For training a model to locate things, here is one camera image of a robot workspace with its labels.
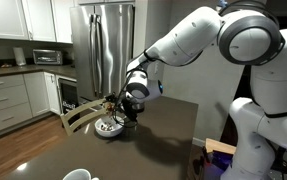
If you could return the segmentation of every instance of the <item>wooden floor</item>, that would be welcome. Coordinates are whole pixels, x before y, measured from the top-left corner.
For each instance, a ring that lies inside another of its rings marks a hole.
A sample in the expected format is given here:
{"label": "wooden floor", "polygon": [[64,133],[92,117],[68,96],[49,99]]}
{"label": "wooden floor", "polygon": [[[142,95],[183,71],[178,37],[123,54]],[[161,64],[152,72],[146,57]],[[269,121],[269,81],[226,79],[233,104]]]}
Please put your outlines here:
{"label": "wooden floor", "polygon": [[0,138],[0,179],[67,137],[53,115]]}

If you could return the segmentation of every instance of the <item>refrigerator door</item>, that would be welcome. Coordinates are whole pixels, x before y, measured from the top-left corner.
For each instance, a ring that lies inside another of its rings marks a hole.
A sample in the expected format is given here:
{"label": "refrigerator door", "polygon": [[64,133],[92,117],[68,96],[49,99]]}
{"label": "refrigerator door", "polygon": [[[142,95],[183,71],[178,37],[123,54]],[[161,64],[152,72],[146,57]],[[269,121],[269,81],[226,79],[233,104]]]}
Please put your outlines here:
{"label": "refrigerator door", "polygon": [[73,49],[77,76],[77,93],[79,102],[91,101],[97,97],[97,72],[92,61],[94,54],[93,38],[94,6],[78,6],[70,9],[73,34]]}
{"label": "refrigerator door", "polygon": [[125,82],[126,63],[132,58],[133,6],[97,5],[95,14],[98,23],[96,26],[98,91],[102,97],[113,92],[118,94]]}

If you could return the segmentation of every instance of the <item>dark countertop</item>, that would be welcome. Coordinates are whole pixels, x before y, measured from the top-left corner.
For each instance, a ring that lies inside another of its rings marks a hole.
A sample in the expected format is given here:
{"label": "dark countertop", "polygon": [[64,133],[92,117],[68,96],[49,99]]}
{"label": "dark countertop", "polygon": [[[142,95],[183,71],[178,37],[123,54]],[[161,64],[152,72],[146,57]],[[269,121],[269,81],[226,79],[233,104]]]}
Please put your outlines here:
{"label": "dark countertop", "polygon": [[5,179],[63,179],[78,168],[100,180],[186,179],[198,106],[166,97],[145,105],[135,129],[105,139],[90,123]]}
{"label": "dark countertop", "polygon": [[46,65],[26,65],[26,66],[14,66],[10,68],[0,68],[0,76],[9,76],[15,74],[25,74],[33,72],[49,72],[57,75],[62,75],[70,78],[76,78],[75,68],[71,65],[64,66],[46,66]]}

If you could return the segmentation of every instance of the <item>white mug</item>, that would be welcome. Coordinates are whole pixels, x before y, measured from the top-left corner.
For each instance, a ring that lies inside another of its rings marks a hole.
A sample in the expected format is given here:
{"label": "white mug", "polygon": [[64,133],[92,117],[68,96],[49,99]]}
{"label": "white mug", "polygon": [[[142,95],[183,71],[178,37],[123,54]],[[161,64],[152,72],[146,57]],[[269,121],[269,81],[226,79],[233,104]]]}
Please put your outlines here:
{"label": "white mug", "polygon": [[91,180],[91,174],[86,169],[75,169],[68,173],[63,180]]}

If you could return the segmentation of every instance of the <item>wooden chair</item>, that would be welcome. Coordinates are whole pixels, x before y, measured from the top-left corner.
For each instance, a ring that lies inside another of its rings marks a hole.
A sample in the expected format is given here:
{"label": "wooden chair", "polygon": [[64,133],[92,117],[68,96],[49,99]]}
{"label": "wooden chair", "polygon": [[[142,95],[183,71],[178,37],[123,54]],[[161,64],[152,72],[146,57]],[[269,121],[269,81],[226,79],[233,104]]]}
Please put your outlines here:
{"label": "wooden chair", "polygon": [[106,106],[104,105],[103,106],[104,108],[102,108],[102,109],[100,109],[98,111],[89,113],[89,114],[81,117],[80,119],[78,119],[75,122],[73,122],[71,125],[68,122],[73,116],[75,116],[75,115],[77,115],[77,114],[79,114],[79,113],[81,113],[81,112],[83,112],[85,110],[88,110],[91,107],[103,104],[104,101],[105,101],[105,99],[99,99],[99,100],[96,100],[96,101],[92,101],[92,102],[83,104],[83,105],[81,105],[81,106],[69,111],[65,115],[62,114],[61,115],[61,119],[62,119],[62,122],[63,122],[63,125],[64,125],[64,128],[65,128],[65,131],[66,131],[67,135],[68,136],[72,135],[74,130],[77,127],[79,127],[81,124],[83,124],[85,122],[90,123],[93,120],[96,120],[95,117],[101,116],[103,114],[107,114],[107,110],[105,108]]}

